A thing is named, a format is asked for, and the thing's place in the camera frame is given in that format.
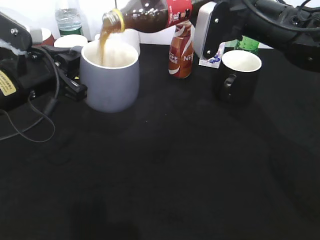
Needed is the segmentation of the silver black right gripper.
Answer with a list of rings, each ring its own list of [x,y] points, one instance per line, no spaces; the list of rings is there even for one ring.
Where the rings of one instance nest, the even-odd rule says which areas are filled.
[[[193,49],[198,58],[210,59],[221,43],[242,37],[244,5],[240,1],[205,1],[195,6]]]

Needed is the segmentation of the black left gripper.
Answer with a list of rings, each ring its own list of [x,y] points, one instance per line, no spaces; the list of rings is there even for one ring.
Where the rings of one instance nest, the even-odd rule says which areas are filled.
[[[53,91],[73,101],[87,97],[87,86],[75,78],[80,71],[81,48],[49,45],[32,47],[26,55],[0,50],[0,108],[13,110],[32,94],[40,97]]]

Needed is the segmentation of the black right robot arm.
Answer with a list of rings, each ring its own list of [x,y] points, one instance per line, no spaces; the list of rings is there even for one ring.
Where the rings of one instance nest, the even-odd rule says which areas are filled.
[[[198,24],[199,10],[206,3],[195,0],[190,18],[202,31],[199,57],[212,57],[220,43],[245,36],[282,52],[303,70],[320,71],[319,7],[308,7],[306,2],[294,7],[274,0],[215,0],[208,23]]]

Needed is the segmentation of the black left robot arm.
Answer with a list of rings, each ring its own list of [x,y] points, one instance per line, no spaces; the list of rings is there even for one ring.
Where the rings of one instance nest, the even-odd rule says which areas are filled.
[[[86,98],[88,88],[79,83],[81,46],[43,45],[42,31],[24,26],[0,14],[0,108],[13,110],[30,97],[54,92],[49,106],[59,95],[74,101]]]

